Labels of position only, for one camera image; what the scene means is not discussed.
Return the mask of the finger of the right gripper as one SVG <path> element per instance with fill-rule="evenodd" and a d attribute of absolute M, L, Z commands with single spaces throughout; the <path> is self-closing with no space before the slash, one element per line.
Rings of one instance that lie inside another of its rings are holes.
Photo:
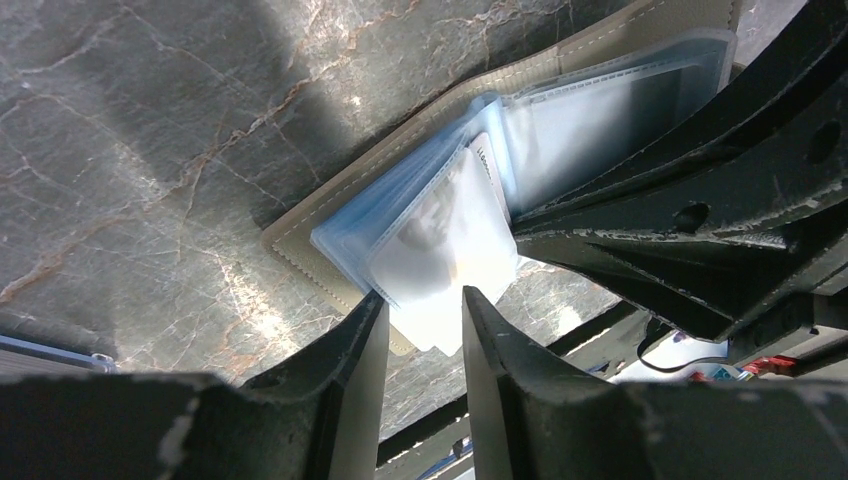
<path fill-rule="evenodd" d="M 528 222 L 516 239 L 525 256 L 722 340 L 847 261 L 847 81 L 726 163 Z"/>

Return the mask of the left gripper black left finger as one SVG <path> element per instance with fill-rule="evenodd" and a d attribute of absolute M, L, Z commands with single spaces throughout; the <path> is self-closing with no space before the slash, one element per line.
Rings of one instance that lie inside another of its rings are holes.
<path fill-rule="evenodd" d="M 389 322 L 367 294 L 240 387 L 209 373 L 16 375 L 1 382 L 5 479 L 370 479 Z"/>

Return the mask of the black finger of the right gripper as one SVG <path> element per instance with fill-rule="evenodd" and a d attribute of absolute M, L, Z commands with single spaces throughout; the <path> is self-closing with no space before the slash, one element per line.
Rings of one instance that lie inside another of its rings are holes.
<path fill-rule="evenodd" d="M 580 188 L 521 216 L 516 234 L 646 194 L 730 161 L 797 118 L 846 70 L 847 4 L 808 1 L 716 97 L 661 138 Z"/>

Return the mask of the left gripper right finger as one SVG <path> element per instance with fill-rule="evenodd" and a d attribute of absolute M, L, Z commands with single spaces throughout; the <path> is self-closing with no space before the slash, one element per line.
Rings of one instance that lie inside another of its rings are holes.
<path fill-rule="evenodd" d="M 843 479 L 847 386 L 828 380 L 613 384 L 462 292 L 479 479 Z"/>

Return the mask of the beige leather card holder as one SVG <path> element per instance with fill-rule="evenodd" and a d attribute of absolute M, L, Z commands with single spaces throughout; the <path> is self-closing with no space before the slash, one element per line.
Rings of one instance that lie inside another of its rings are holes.
<path fill-rule="evenodd" d="M 679 125 L 723 89 L 734 1 L 637 1 L 439 97 L 269 226 L 263 244 L 349 312 L 384 298 L 390 348 L 454 355 L 461 291 L 497 301 L 511 224 Z"/>

